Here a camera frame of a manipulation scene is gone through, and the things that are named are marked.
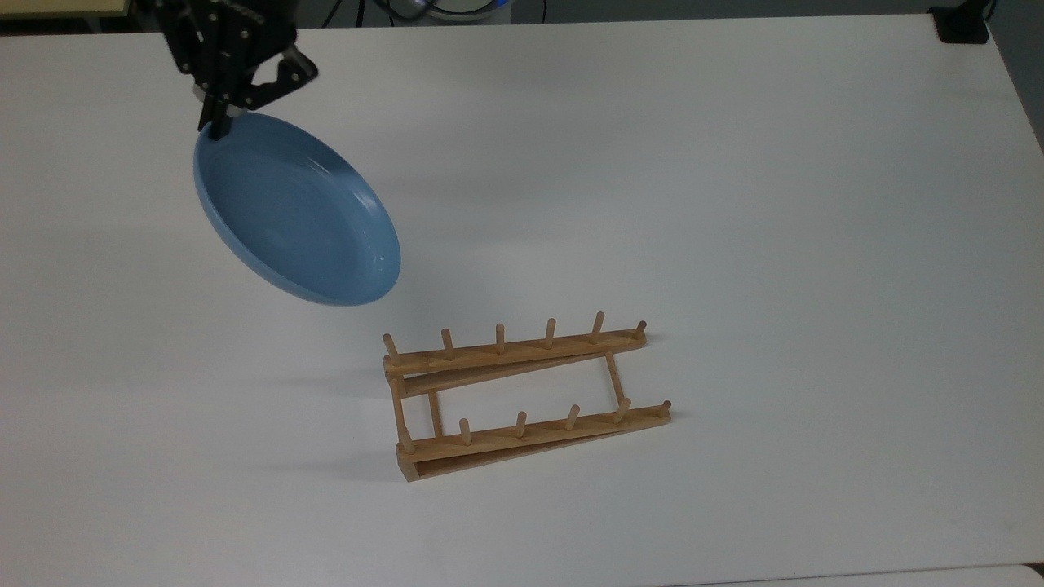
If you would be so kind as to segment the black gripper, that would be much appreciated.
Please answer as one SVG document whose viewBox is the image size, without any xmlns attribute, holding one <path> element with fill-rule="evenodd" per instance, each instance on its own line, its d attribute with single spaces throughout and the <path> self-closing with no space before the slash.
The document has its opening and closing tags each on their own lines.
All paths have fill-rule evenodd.
<svg viewBox="0 0 1044 587">
<path fill-rule="evenodd" d="M 224 138 L 243 111 L 284 98 L 318 77 L 295 46 L 298 1 L 133 1 L 153 19 L 177 71 L 197 83 L 198 130 Z M 272 79 L 256 83 L 275 63 Z M 227 79 L 239 77 L 232 83 Z"/>
</svg>

